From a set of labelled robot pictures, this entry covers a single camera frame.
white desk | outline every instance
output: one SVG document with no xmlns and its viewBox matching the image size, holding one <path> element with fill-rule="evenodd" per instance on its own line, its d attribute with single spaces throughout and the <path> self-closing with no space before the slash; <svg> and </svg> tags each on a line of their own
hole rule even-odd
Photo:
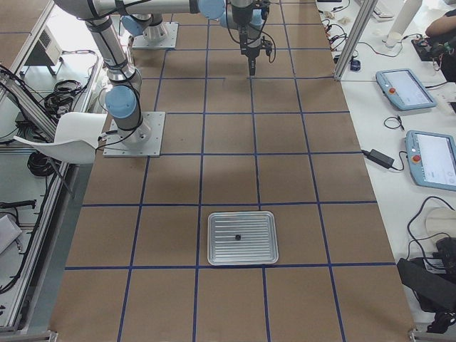
<svg viewBox="0 0 456 342">
<path fill-rule="evenodd" d="M 388 6 L 388 8 L 393 13 L 398 13 L 402 8 L 403 3 L 398 0 L 383 0 L 383 2 Z M 424 34 L 424 31 L 430 22 L 433 19 L 442 16 L 447 10 L 450 10 L 451 7 L 446 5 L 442 0 L 442 4 L 445 8 L 442 9 L 431 9 L 429 3 L 435 1 L 424 1 L 423 7 L 420 9 L 416 16 L 416 21 L 413 21 L 407 30 L 404 33 L 404 36 L 421 33 Z M 342 6 L 345 4 L 342 3 L 318 3 L 320 10 L 331 10 L 334 6 Z M 355 21 L 356 16 L 358 15 L 360 6 L 356 0 L 351 0 L 350 6 L 336 13 L 336 18 L 331 20 L 332 24 L 337 24 L 337 20 L 343 18 L 344 16 L 348 17 L 351 22 L 345 26 L 341 25 L 344 30 L 349 34 Z M 388 32 L 393 25 L 394 21 L 376 21 L 373 17 L 369 19 L 368 25 L 366 26 L 363 35 L 361 36 L 360 41 L 370 44 L 376 51 L 380 53 L 386 53 L 394 56 L 400 50 L 400 44 L 395 46 L 393 49 L 388 49 L 385 47 L 385 44 L 382 40 L 385 40 Z M 331 35 L 341 33 L 340 28 L 333 27 L 330 31 Z M 422 82 L 431 82 L 434 84 L 441 83 L 445 81 L 445 78 L 440 72 L 435 71 L 432 62 L 422 62 L 418 57 L 418 54 L 415 52 L 413 45 L 410 40 L 412 37 L 407 38 L 403 41 L 403 48 L 400 51 L 399 55 L 395 58 L 385 57 L 375 54 L 367 45 L 358 44 L 356 50 L 358 52 L 357 59 L 361 61 L 361 70 L 358 72 L 350 71 L 349 66 L 345 73 L 343 74 L 342 79 L 345 81 L 372 81 L 375 80 L 375 73 L 379 70 L 389 70 L 389 69 L 398 69 L 398 68 L 410 68 L 412 69 L 420 78 Z M 333 52 L 333 55 L 340 54 L 341 52 Z"/>
<path fill-rule="evenodd" d="M 402 1 L 398 0 L 383 1 L 393 13 L 398 13 L 403 4 Z M 335 6 L 346 4 L 346 2 L 317 4 L 321 10 L 331 10 Z M 404 36 L 412 33 L 424 33 L 426 27 L 433 20 L 452 8 L 443 0 L 423 0 L 422 8 Z M 351 18 L 352 23 L 344 26 L 346 32 L 349 33 L 358 10 L 359 5 L 356 1 L 351 0 L 351 5 L 346 10 L 337 13 L 336 19 L 332 20 L 331 23 L 336 23 L 343 16 Z M 378 22 L 374 18 L 370 18 L 361 41 L 369 43 L 377 51 L 386 52 L 387 50 L 381 40 L 385 38 L 392 25 L 393 21 Z M 403 42 L 403 50 L 395 58 L 375 55 L 366 45 L 358 44 L 357 50 L 361 60 L 361 71 L 347 70 L 343 74 L 341 83 L 361 148 L 379 150 L 394 158 L 395 166 L 400 167 L 398 153 L 405 149 L 404 137 L 408 130 L 423 130 L 456 136 L 456 114 L 450 110 L 448 104 L 444 104 L 445 101 L 456 101 L 456 85 L 454 83 L 431 91 L 431 94 L 439 102 L 436 108 L 400 112 L 389 103 L 375 82 L 376 71 L 395 68 L 412 69 L 427 86 L 445 81 L 443 74 L 439 71 L 436 72 L 431 62 L 422 62 L 418 58 L 410 39 Z M 383 121 L 387 117 L 397 114 L 402 118 L 405 131 L 401 129 L 390 130 L 383 126 Z M 391 172 L 367 159 L 366 166 L 393 255 L 396 260 L 399 260 L 399 258 L 406 256 L 408 242 L 410 241 L 407 223 L 419 210 L 423 200 L 430 195 L 436 195 L 456 206 L 456 192 L 418 187 L 410 176 L 407 164 L 405 164 L 403 172 Z M 423 213 L 415 220 L 412 230 L 417 238 L 427 236 L 424 225 L 425 217 L 436 207 L 443 207 L 443 204 L 434 200 L 429 201 Z M 429 252 L 435 250 L 435 246 L 429 241 L 424 241 L 423 246 Z M 416 245 L 412 245 L 411 251 L 412 257 L 420 256 L 420 251 Z M 421 311 L 412 292 L 407 290 L 406 293 L 415 322 L 431 322 L 434 315 Z"/>
</svg>

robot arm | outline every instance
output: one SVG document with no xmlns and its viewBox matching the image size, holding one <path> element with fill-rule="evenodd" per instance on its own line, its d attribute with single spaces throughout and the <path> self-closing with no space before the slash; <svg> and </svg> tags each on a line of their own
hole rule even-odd
<svg viewBox="0 0 456 342">
<path fill-rule="evenodd" d="M 84 20 L 100 50 L 114 88 L 105 102 L 114 117 L 120 142 L 131 150 L 140 149 L 150 138 L 152 128 L 140 109 L 141 76 L 132 65 L 113 27 L 110 15 L 119 13 L 130 20 L 124 26 L 133 35 L 161 22 L 161 14 L 202 13 L 219 19 L 239 32 L 241 54 L 249 59 L 250 75 L 255 74 L 255 58 L 260 50 L 271 53 L 271 44 L 261 39 L 269 0 L 232 0 L 231 11 L 225 0 L 54 0 L 64 11 Z"/>
</svg>

floor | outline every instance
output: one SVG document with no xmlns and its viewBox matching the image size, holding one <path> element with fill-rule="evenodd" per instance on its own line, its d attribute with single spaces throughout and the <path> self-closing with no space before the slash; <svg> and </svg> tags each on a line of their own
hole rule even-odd
<svg viewBox="0 0 456 342">
<path fill-rule="evenodd" d="M 2 0 L 0 63 L 3 66 L 11 67 L 48 3 L 49 0 Z"/>
<path fill-rule="evenodd" d="M 162 156 L 98 155 L 50 328 L 60 341 L 408 341 L 413 327 L 314 2 L 271 5 L 247 77 L 226 29 L 180 14 L 135 52 Z M 274 265 L 210 266 L 212 212 L 268 210 Z"/>
</svg>

screen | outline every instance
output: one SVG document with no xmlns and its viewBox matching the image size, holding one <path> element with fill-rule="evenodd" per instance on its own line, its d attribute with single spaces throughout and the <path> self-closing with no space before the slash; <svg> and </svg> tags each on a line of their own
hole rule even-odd
<svg viewBox="0 0 456 342">
<path fill-rule="evenodd" d="M 432 102 L 408 71 L 394 71 L 384 75 L 405 105 L 424 105 Z"/>
<path fill-rule="evenodd" d="M 426 182 L 456 185 L 455 156 L 450 139 L 417 134 Z"/>
</svg>

metal tray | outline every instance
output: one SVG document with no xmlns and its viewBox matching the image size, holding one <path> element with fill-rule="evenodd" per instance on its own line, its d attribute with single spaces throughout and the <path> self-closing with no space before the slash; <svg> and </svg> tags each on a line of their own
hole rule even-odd
<svg viewBox="0 0 456 342">
<path fill-rule="evenodd" d="M 279 259 L 271 212 L 214 212 L 208 219 L 211 265 L 273 264 Z"/>
</svg>

